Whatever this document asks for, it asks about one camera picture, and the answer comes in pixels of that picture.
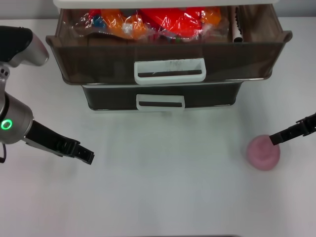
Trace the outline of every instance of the storage drawer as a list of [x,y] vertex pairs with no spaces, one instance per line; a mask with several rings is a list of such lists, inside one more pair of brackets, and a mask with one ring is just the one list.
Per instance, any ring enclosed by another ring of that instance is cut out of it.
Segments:
[[231,33],[226,39],[178,43],[76,37],[71,26],[87,11],[62,9],[56,34],[46,38],[68,84],[137,85],[135,62],[181,59],[204,60],[201,84],[266,79],[292,38],[290,31],[283,31],[271,4],[240,6],[243,43],[233,43]]
[[93,110],[176,111],[184,108],[232,105],[240,86],[241,82],[173,86],[82,87],[88,105]]

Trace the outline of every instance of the open drawer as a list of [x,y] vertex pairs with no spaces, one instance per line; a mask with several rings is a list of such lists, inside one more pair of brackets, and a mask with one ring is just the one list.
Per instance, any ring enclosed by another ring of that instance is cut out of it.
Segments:
[[[267,79],[292,33],[283,31],[272,4],[242,5],[239,8],[242,43],[232,42],[231,32],[224,39],[178,43],[144,43],[95,34],[78,37],[73,34],[74,22],[88,9],[62,9],[56,34],[47,36],[46,41],[68,84],[137,85],[141,84],[138,77],[145,80],[145,84]],[[185,62],[191,68],[185,70],[183,68],[187,67],[183,66],[180,73],[174,75],[172,69],[163,69],[165,60]],[[150,74],[156,73],[153,68],[158,64],[162,67],[158,70],[162,80],[148,83]]]

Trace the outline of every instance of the pink ball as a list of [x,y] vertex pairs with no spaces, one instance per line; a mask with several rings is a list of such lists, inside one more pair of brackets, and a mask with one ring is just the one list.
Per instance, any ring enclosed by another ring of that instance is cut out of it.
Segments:
[[273,145],[269,135],[254,138],[247,147],[250,164],[259,170],[271,170],[280,160],[280,146]]

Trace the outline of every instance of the black cable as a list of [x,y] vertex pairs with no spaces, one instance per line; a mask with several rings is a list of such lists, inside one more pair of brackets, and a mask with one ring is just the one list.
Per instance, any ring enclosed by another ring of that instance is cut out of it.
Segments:
[[4,163],[6,159],[6,147],[4,143],[2,143],[2,147],[3,147],[3,157],[0,157],[0,163]]

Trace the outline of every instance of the drawer handle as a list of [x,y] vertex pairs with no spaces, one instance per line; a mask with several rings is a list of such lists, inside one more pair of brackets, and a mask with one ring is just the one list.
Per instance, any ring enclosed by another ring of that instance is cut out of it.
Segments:
[[195,58],[135,62],[134,77],[139,85],[201,82],[206,77],[205,61]]
[[140,111],[165,112],[183,111],[185,108],[182,95],[136,95],[136,107]]

